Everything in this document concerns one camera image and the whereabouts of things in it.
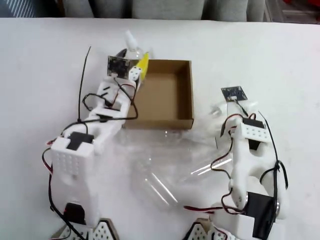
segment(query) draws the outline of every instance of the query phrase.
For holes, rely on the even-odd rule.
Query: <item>white table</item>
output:
[[[192,60],[196,118],[223,99],[221,87],[241,85],[259,101],[289,177],[286,239],[319,239],[320,26],[66,18],[0,19],[1,239],[46,239],[62,226],[49,210],[44,143],[77,117],[89,45],[85,93],[97,89],[106,56],[125,47],[127,29],[157,59]],[[128,164],[105,163],[102,215],[123,240],[181,239],[198,215],[141,204]],[[213,182],[200,207],[218,201],[226,187]]]

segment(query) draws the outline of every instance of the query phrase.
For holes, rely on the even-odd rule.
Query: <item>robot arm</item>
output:
[[[127,115],[146,75],[148,62],[147,53],[132,68],[129,60],[110,56],[108,76],[97,93],[91,93],[99,96],[96,106],[89,108],[85,120],[65,129],[51,146],[52,200],[69,222],[95,228],[100,220],[95,159],[125,120],[137,118],[138,115]]]
[[[227,118],[222,124],[221,137],[218,137],[219,145],[225,144],[230,137],[231,150],[228,153],[233,155],[230,193],[225,197],[231,195],[237,209],[227,212],[225,207],[232,207],[221,207],[220,202],[211,208],[198,208],[197,211],[214,211],[210,214],[211,227],[206,231],[207,239],[281,240],[284,238],[282,219],[289,210],[288,182],[284,181],[287,178],[285,170],[278,171],[279,162],[268,122],[256,109],[257,104],[247,100],[241,87],[223,88],[222,92],[226,102],[219,104],[215,112],[220,116],[227,112]],[[224,160],[217,158],[211,168],[215,170],[215,162],[218,163],[216,166],[220,166],[221,161]],[[250,176],[260,179],[267,195],[249,192]]]

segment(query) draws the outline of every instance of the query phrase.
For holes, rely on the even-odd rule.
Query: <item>circuit board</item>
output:
[[[241,86],[224,87],[221,91],[227,102],[248,100]]]
[[[128,79],[130,70],[130,60],[121,57],[108,57],[108,76],[117,74],[118,78]]]

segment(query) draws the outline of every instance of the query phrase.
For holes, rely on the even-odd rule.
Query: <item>plastic bottle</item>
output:
[[[125,43],[128,51],[126,52],[125,58],[129,60],[142,59],[144,52],[141,48],[138,47],[137,40],[128,30],[125,32]]]

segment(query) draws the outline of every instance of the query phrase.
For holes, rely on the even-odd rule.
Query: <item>brown cardboard box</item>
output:
[[[191,129],[194,122],[191,61],[150,60],[134,102],[138,119],[126,121],[126,128]],[[135,116],[132,106],[128,116]]]

